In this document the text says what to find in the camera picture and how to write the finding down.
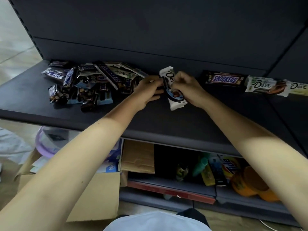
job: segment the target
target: forearm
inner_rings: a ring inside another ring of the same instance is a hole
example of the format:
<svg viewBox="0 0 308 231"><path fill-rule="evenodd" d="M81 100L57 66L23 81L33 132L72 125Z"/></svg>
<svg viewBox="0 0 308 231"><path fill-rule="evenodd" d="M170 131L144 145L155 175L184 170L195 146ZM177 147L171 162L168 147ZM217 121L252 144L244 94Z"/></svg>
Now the forearm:
<svg viewBox="0 0 308 231"><path fill-rule="evenodd" d="M207 95L203 109L304 226L308 160L280 138Z"/></svg>
<svg viewBox="0 0 308 231"><path fill-rule="evenodd" d="M0 223L12 227L12 223L2 221L15 217L18 209L23 214L18 217L20 222L14 223L17 225L15 230L20 229L21 224L29 223L29 220L22 222L26 210L36 214L31 216L33 219L42 219L42 226L32 222L36 226L23 226L24 230L60 227L136 112L135 103L128 97L70 141L1 211Z"/></svg>

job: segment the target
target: black pants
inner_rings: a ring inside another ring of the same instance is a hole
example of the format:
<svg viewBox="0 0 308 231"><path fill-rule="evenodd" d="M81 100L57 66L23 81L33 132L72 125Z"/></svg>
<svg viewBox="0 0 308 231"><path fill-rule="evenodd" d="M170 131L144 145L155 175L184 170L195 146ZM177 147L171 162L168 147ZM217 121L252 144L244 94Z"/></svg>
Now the black pants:
<svg viewBox="0 0 308 231"><path fill-rule="evenodd" d="M177 215L195 219L195 220L200 221L203 224L207 225L208 227L210 227L209 224L208 224L208 221L206 220L206 217L194 208L190 208L190 209L187 209L185 211L179 212Z"/></svg>

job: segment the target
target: open cardboard box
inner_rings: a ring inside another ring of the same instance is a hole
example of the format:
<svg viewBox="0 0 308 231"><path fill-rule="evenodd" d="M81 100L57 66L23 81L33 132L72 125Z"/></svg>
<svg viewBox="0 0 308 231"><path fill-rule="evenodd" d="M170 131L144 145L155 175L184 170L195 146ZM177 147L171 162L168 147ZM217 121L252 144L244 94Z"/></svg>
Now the open cardboard box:
<svg viewBox="0 0 308 231"><path fill-rule="evenodd" d="M18 171L18 191L35 176L30 173L30 169L40 157L40 153L34 149ZM155 173L153 144L122 141L118 172L96 173L71 211L67 222L115 218L119 208L119 188L127 186L128 171Z"/></svg>

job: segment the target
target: floor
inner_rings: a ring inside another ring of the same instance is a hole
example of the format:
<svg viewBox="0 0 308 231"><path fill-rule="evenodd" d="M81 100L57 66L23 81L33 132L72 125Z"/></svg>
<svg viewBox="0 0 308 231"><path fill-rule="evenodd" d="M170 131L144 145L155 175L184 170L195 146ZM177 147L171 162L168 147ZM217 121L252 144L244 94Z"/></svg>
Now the floor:
<svg viewBox="0 0 308 231"><path fill-rule="evenodd" d="M20 23L7 0L0 0L0 84L17 76L29 67L41 61L36 48ZM0 120L0 127L8 129L34 147L34 138L39 126ZM9 160L1 159L3 170L0 183L0 210L17 193L18 180L13 181L19 166ZM157 210L152 207L120 202L119 214L138 214ZM259 220L227 215L207 210L203 213L213 231L270 230ZM103 230L110 221L85 221L66 223L63 230ZM299 228L266 222L278 231L295 231Z"/></svg>

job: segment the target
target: person's left hand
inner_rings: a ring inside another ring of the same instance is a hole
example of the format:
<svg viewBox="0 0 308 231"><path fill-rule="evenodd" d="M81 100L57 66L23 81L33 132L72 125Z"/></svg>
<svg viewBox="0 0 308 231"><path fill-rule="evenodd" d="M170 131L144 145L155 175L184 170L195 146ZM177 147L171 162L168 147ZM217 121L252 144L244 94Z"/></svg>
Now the person's left hand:
<svg viewBox="0 0 308 231"><path fill-rule="evenodd" d="M134 89L131 97L137 103L137 110L142 110L149 101L157 100L160 98L157 94L164 93L164 90L157 90L158 87L163 85L163 79L158 75L150 75L140 81L138 86Z"/></svg>

